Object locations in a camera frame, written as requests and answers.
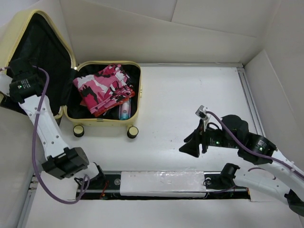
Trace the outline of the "yellow hard-shell suitcase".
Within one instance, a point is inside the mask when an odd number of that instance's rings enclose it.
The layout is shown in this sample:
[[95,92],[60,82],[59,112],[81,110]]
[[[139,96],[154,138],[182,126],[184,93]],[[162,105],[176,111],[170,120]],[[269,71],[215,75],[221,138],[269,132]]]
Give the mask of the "yellow hard-shell suitcase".
[[[134,125],[141,97],[141,69],[132,61],[88,61],[76,64],[71,48],[63,39],[47,13],[41,10],[23,10],[9,23],[0,42],[0,64],[7,66],[10,61],[23,58],[42,68],[39,76],[49,74],[47,96],[56,122],[66,116],[75,125],[125,126],[131,139],[138,135]],[[73,80],[100,72],[107,66],[118,66],[128,76],[127,85],[134,91],[130,99],[129,118],[122,120],[122,110],[113,107],[107,112],[93,116],[85,107],[82,97],[73,85]]]

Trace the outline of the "pink camouflage cloth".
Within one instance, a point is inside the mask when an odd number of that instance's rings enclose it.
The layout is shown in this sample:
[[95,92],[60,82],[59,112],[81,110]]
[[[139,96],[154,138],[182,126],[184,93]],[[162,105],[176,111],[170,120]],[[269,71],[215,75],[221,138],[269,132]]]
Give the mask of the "pink camouflage cloth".
[[129,75],[120,64],[110,64],[103,70],[73,80],[81,97],[88,94],[134,91]]

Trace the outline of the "orange white tie-dye cloth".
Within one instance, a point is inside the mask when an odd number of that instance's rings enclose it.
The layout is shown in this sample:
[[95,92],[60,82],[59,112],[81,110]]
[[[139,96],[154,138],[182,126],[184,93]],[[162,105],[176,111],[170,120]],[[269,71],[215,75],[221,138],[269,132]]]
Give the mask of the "orange white tie-dye cloth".
[[134,91],[122,91],[106,94],[96,93],[94,95],[88,94],[87,96],[82,96],[81,105],[86,106],[92,115],[98,117],[109,109],[128,101],[134,96]]

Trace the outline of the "lotion bottle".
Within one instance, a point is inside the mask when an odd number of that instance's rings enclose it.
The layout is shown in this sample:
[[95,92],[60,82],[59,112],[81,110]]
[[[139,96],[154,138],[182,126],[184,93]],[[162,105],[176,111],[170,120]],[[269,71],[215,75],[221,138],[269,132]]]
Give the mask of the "lotion bottle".
[[128,120],[131,117],[131,99],[119,106],[119,120]]

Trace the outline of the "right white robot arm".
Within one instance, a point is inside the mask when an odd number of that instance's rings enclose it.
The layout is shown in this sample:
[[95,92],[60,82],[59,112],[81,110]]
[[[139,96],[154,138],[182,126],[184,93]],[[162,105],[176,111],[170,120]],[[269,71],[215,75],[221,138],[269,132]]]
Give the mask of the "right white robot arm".
[[267,138],[251,133],[248,123],[237,115],[216,118],[219,124],[208,122],[206,114],[200,114],[198,127],[184,139],[179,148],[182,153],[198,158],[209,147],[237,149],[241,159],[263,169],[273,178],[254,177],[238,165],[226,163],[220,174],[204,185],[216,192],[235,187],[255,189],[286,204],[291,211],[304,214],[304,173],[289,161]]

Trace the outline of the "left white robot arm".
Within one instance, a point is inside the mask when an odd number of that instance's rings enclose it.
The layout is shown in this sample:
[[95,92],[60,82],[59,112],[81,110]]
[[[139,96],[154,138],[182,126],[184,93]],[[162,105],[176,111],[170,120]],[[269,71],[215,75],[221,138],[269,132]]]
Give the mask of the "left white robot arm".
[[80,147],[69,146],[62,137],[46,95],[49,75],[26,59],[13,60],[0,69],[1,92],[17,103],[34,125],[34,136],[43,145],[43,170],[62,180],[88,168],[89,160]]

